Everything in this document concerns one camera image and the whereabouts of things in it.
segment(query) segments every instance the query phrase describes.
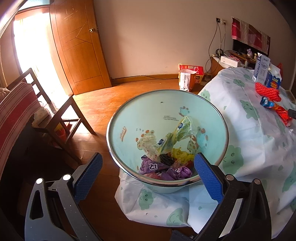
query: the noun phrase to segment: chair leg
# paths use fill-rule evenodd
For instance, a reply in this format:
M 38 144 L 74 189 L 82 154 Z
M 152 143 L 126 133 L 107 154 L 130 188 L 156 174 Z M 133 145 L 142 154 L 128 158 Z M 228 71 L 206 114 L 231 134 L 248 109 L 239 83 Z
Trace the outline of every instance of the chair leg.
M 86 129 L 88 129 L 88 131 L 91 134 L 97 135 L 97 133 L 95 133 L 94 129 L 91 127 L 91 125 L 88 123 L 88 121 L 86 120 L 86 118 L 82 114 L 81 110 L 79 109 L 78 105 L 76 104 L 76 102 L 75 102 L 75 100 L 73 98 L 72 98 L 72 104 L 71 105 L 72 105 L 74 111 L 76 112 L 77 116 L 81 119 L 81 122 L 84 124 Z
M 79 165 L 82 165 L 81 160 L 76 156 L 73 151 L 58 137 L 58 135 L 53 130 L 48 130 L 48 134 L 53 138 L 53 140 L 67 152 Z

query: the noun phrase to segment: light green trash bin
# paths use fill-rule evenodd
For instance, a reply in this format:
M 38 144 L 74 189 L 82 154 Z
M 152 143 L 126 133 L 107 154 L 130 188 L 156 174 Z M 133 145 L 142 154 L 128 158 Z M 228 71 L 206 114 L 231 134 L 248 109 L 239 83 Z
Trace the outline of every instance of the light green trash bin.
M 145 153 L 137 148 L 136 140 L 151 131 L 160 140 L 168 132 L 173 132 L 184 116 L 190 117 L 197 133 L 194 138 L 177 142 L 174 148 L 181 147 L 181 150 L 189 152 L 189 144 L 197 142 L 197 152 L 202 152 L 211 164 L 219 165 L 228 146 L 228 129 L 223 116 L 204 98 L 179 90 L 147 92 L 130 99 L 118 109 L 107 128 L 107 144 L 112 158 L 123 171 L 155 192 L 172 193 L 200 181 L 199 175 L 163 181 L 138 173 Z

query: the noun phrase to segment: blue and white box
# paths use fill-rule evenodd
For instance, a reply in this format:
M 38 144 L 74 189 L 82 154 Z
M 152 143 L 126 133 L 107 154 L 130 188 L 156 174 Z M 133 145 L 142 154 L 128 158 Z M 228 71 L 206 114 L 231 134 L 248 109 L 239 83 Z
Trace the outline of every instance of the blue and white box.
M 269 64 L 270 64 L 270 58 L 266 57 L 263 54 L 258 53 L 258 59 L 255 65 L 254 75 L 252 77 L 252 80 L 254 82 L 259 82 L 264 85 Z

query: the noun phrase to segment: white box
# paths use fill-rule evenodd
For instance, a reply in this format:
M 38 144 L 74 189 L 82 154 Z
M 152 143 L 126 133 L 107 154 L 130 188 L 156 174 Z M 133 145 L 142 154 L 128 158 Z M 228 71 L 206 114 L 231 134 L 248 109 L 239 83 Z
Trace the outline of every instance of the white box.
M 232 67 L 240 67 L 240 62 L 234 59 L 228 58 L 227 56 L 221 56 L 221 63 L 228 64 Z
M 254 74 L 252 77 L 252 80 L 254 82 L 259 82 L 264 85 L 269 64 L 270 64 L 270 58 L 266 57 L 263 54 L 258 53 L 258 59 L 256 61 Z

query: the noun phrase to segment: wooden chair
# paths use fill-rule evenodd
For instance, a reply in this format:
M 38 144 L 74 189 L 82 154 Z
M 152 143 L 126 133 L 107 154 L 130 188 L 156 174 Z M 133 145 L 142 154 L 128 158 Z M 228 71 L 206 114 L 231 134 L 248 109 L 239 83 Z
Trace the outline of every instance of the wooden chair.
M 25 77 L 27 75 L 31 74 L 33 78 L 33 82 L 31 83 L 32 86 L 36 85 L 39 89 L 39 92 L 36 94 L 36 96 L 39 98 L 40 96 L 43 96 L 45 101 L 48 104 L 50 115 L 46 117 L 38 126 L 38 128 L 34 127 L 34 129 L 38 132 L 48 133 L 52 139 L 62 148 L 64 149 L 78 164 L 82 164 L 81 160 L 74 154 L 74 152 L 70 149 L 70 147 L 67 145 L 68 141 L 72 138 L 74 133 L 76 132 L 77 128 L 81 123 L 88 129 L 88 131 L 96 135 L 95 131 L 92 129 L 82 112 L 80 111 L 79 107 L 77 106 L 75 100 L 73 99 L 73 94 L 69 96 L 68 100 L 57 109 L 55 105 L 51 102 L 48 95 L 45 93 L 44 89 L 40 85 L 34 71 L 32 68 L 29 68 L 26 72 L 24 72 L 20 77 L 18 77 L 14 82 L 12 82 L 7 88 L 9 90 L 13 89 L 16 85 L 18 85 L 20 82 L 26 82 Z M 76 115 L 78 118 L 76 119 L 62 119 L 62 115 L 65 113 L 65 111 L 72 106 L 74 109 Z M 67 128 L 65 122 L 76 122 L 76 124 L 73 126 L 72 130 L 69 131 Z M 67 139 L 65 142 L 63 142 L 59 136 L 55 133 L 54 129 L 58 124 L 61 124 L 62 127 L 65 129 L 67 133 Z

